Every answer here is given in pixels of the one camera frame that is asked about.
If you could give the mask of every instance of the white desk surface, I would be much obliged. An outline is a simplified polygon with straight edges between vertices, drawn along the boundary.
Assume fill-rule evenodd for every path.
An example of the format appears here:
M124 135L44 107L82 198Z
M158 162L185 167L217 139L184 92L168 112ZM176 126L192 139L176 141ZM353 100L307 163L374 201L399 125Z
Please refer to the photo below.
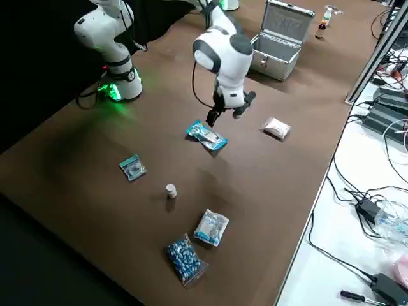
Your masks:
M372 101L376 89L377 86L368 84L356 104ZM354 106L352 109L352 113L367 112L367 109L360 106ZM403 146L388 138L387 141L391 158L408 163ZM392 170L383 151L383 145L381 135L365 129L361 122L353 122L346 126L335 159L343 176L359 190L366 191L384 186L408 188L408 184ZM395 165L395 167L404 178L408 178L408 166ZM328 176L341 198L351 198L350 194L343 191L346 185L332 164L329 166ZM407 199L406 193L396 189L385 189L372 195L377 193L392 200L405 199L406 202ZM308 243L309 230L310 220L276 305L355 305L354 302L340 297L341 290L365 295L374 300L371 289L361 278L327 258ZM392 275L391 254L386 251L379 239L370 239L364 235L354 207L336 201L327 180L323 181L321 194L314 208L312 241L318 247L368 273L382 272Z

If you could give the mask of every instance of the brown bottle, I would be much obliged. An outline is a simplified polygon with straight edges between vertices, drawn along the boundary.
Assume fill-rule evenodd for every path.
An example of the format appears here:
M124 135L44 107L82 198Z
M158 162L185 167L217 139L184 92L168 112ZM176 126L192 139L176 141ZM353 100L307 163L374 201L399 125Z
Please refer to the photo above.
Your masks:
M316 31L316 34L314 35L314 37L316 37L319 40L323 37L324 30L326 29L326 24L327 24L327 21L322 20L321 24L319 25L319 29Z

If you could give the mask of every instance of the table surface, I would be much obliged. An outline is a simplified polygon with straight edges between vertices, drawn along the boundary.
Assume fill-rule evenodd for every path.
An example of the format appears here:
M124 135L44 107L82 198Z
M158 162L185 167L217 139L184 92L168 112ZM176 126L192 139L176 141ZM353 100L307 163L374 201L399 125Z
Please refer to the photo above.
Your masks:
M146 305L272 304L346 120L344 97L375 45L370 21L383 11L338 2L346 14L319 41L326 3L293 1L317 12L298 65L284 83L250 74L245 88L258 96L244 118L218 120L214 129L229 138L218 154L186 139L208 112L191 92L191 43L203 20L190 15L133 56L144 85L137 101L89 111L70 103L0 156L0 191ZM241 1L235 15L248 35L264 7ZM205 101L213 82L198 69ZM259 130L269 116L292 126L284 143ZM119 163L134 153L148 174L129 183ZM230 222L218 248L196 245L210 269L185 290L164 248L207 208Z
M369 83L356 105L364 101L372 101L377 88L378 86ZM354 106L352 113L365 115L367 106ZM388 138L387 140L391 158L400 163L407 163L406 156L404 158L404 147ZM408 185L392 170L384 153L381 135L364 128L361 122L353 122L346 126L335 159L343 176L361 191L384 186L408 188ZM395 165L395 167L403 177L408 177L408 166ZM333 181L340 197L345 199L351 197L349 193L343 191L346 185L334 165L330 166L328 177ZM389 200L401 201L401 203L406 203L407 199L405 192L393 188L376 191L375 194L381 194ZM375 300L371 289L352 270L327 258L309 244L309 231L310 224L302 238L277 306L301 303L355 305L355 302L340 297L341 290L365 295ZM323 180L323 188L314 208L312 241L318 247L370 274L384 273L390 277L393 277L392 262L402 254L400 249L390 251L383 240L365 236L354 207L336 200L333 188L327 180Z

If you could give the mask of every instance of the medicine packet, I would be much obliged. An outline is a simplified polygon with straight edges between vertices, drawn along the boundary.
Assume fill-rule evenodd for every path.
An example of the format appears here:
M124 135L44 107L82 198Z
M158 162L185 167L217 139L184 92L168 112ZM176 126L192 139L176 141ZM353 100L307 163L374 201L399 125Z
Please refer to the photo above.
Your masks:
M205 127L200 120L197 120L189 126L187 134L198 139L206 148L215 151L219 150L228 143L228 139L222 137Z
M208 268L199 259L187 234L167 248L167 255L184 287L191 286Z
M270 117L262 126L262 131L274 135L279 140L284 140L291 130L291 126L273 117Z
M144 165L142 165L139 157L136 154L129 159L121 162L119 166L128 177L127 180L130 182L136 180L138 177L141 177L147 172L146 168L144 167Z
M217 247L229 221L225 216L207 209L194 231L194 237Z

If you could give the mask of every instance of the screwdriver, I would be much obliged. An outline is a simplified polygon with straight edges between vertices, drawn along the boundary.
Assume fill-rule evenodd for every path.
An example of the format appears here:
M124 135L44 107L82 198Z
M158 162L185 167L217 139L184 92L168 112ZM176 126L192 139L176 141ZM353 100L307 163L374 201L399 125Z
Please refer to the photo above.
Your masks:
M361 301L361 302L371 304L371 305L388 306L388 304L370 300L368 298L365 298L365 296L363 296L363 295L357 295L356 293L353 293L353 292L348 292L348 291L342 290L342 291L340 291L340 295L343 296L344 298L350 298L350 299L352 299L354 301Z

